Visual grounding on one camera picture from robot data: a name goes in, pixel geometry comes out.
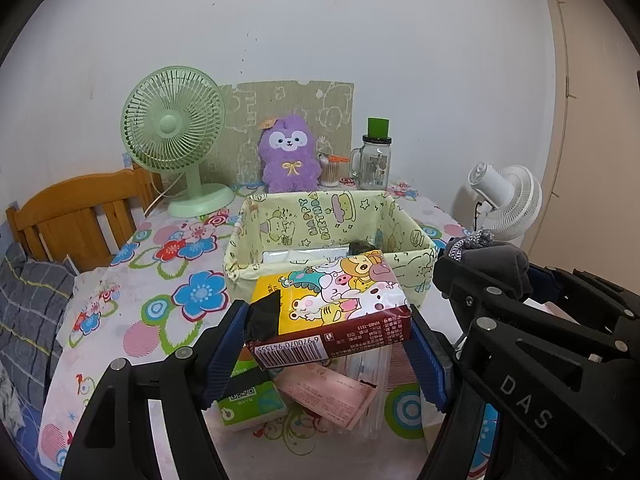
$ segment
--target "fabric storage basket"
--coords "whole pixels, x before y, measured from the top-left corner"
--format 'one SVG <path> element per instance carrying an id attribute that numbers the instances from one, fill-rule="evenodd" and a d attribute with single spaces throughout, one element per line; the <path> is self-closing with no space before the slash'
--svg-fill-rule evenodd
<path id="1" fill-rule="evenodd" d="M 262 262 L 265 251 L 344 246 L 368 241 L 383 251 L 410 303 L 419 306 L 431 285 L 436 247 L 385 191 L 256 194 L 242 204 L 225 253 L 231 298 L 250 301 L 259 276 L 328 261 Z"/>

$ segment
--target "white fan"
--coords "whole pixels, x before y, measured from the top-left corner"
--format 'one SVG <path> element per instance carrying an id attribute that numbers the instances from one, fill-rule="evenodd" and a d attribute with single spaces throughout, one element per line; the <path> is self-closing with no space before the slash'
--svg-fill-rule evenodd
<path id="1" fill-rule="evenodd" d="M 495 171 L 478 162 L 469 172 L 469 184 L 488 202 L 481 221 L 495 240 L 509 241 L 531 227 L 542 205 L 542 188 L 524 166 L 507 166 Z"/>

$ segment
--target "fan stand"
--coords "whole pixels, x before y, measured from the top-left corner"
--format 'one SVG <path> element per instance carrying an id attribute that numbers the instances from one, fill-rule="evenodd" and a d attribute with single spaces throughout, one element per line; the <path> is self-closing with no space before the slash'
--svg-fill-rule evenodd
<path id="1" fill-rule="evenodd" d="M 187 189 L 169 202 L 169 215 L 189 218 L 207 215 L 233 202 L 236 194 L 224 184 L 203 184 L 198 164 L 187 168 Z"/>

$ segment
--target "floral tablecloth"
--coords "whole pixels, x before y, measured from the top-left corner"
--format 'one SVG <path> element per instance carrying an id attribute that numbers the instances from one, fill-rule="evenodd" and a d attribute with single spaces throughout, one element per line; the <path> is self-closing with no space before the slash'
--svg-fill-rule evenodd
<path id="1" fill-rule="evenodd" d="M 242 201 L 258 190 L 235 189 L 236 199 L 228 209 L 203 218 L 176 219 L 160 208 L 120 250 L 76 319 L 53 377 L 38 446 L 45 466 L 62 468 L 84 407 L 113 359 L 126 356 L 134 365 L 162 360 L 220 322 L 232 301 L 222 272 L 223 255 Z M 394 183 L 389 193 L 438 247 L 465 233 L 407 184 Z M 450 340 L 460 335 L 448 301 L 434 287 L 420 311 Z M 401 370 L 402 364 L 394 368 Z M 307 479 L 351 479 L 357 474 L 412 480 L 427 450 L 419 390 L 408 373 L 408 384 L 396 384 L 387 394 L 386 423 L 374 440 L 336 434 L 296 405 L 286 417 L 237 433 L 223 429 L 216 407 L 205 417 L 232 480 L 250 478 L 258 468 L 261 478 L 274 480 L 293 472 L 303 472 Z M 150 411 L 162 476 L 176 479 L 160 403 L 152 401 Z"/>

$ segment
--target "wooden headboard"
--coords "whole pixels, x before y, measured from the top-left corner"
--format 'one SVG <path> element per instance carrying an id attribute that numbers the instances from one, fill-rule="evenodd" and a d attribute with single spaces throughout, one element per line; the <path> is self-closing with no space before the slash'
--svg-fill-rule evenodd
<path id="1" fill-rule="evenodd" d="M 118 247 L 136 231 L 126 200 L 139 198 L 143 209 L 158 195 L 162 181 L 156 173 L 134 166 L 117 173 L 70 178 L 47 187 L 20 209 L 6 210 L 14 239 L 37 260 L 61 262 L 67 254 L 82 272 L 108 266 L 113 259 L 98 224 L 95 207 L 102 206 Z"/>

